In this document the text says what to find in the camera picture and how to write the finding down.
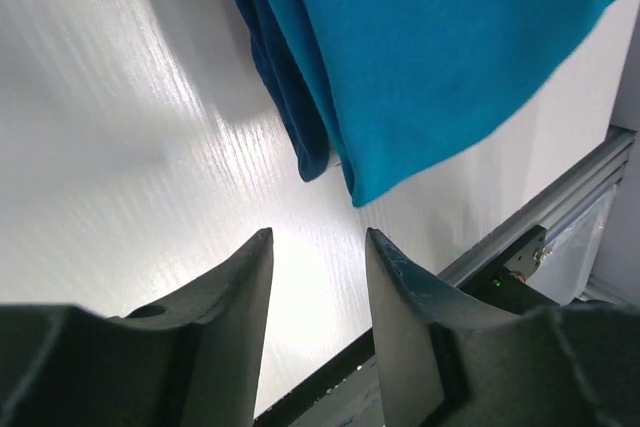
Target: table surface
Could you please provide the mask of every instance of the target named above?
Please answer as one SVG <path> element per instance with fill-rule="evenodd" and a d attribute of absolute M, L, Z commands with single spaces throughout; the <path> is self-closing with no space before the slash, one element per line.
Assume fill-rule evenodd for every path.
<path fill-rule="evenodd" d="M 364 232 L 433 272 L 607 129 L 638 0 L 620 0 L 493 136 L 354 210 L 305 184 L 232 0 L 0 0 L 0 300 L 125 315 L 274 228 L 256 412 L 370 325 Z"/>

